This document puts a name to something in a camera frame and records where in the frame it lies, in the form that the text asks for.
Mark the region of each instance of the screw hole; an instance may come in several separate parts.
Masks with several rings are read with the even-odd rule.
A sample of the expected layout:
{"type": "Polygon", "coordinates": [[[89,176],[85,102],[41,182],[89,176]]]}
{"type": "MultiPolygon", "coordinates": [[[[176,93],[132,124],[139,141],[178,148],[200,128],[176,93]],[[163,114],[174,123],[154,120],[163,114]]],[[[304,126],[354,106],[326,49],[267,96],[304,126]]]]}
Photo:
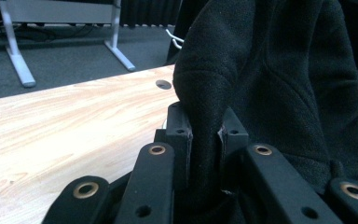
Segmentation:
{"type": "Polygon", "coordinates": [[[92,185],[85,185],[79,189],[79,192],[81,194],[87,194],[87,193],[90,193],[91,190],[92,190],[92,185]]]}
{"type": "Polygon", "coordinates": [[[318,213],[310,207],[302,207],[301,212],[304,216],[309,217],[311,219],[318,218],[318,213]]]}
{"type": "Polygon", "coordinates": [[[156,86],[163,90],[169,90],[172,87],[171,83],[166,80],[157,80],[156,86]]]}
{"type": "Polygon", "coordinates": [[[352,197],[353,199],[358,200],[358,186],[349,182],[341,183],[341,189],[346,193],[348,196],[352,197]]]}
{"type": "Polygon", "coordinates": [[[257,152],[258,154],[263,155],[263,156],[269,156],[272,154],[271,149],[269,149],[267,147],[256,147],[255,152],[257,152]]]}
{"type": "Polygon", "coordinates": [[[98,191],[98,184],[86,182],[78,184],[74,189],[74,197],[78,199],[87,199],[98,191]]]}
{"type": "Polygon", "coordinates": [[[160,155],[165,152],[165,147],[154,146],[149,149],[149,153],[152,155],[160,155]]]}
{"type": "Polygon", "coordinates": [[[347,187],[347,190],[352,194],[358,195],[358,189],[356,189],[354,187],[347,187]]]}
{"type": "Polygon", "coordinates": [[[136,212],[135,212],[137,217],[147,217],[151,213],[152,213],[152,209],[147,205],[140,206],[138,209],[136,209],[136,212]]]}

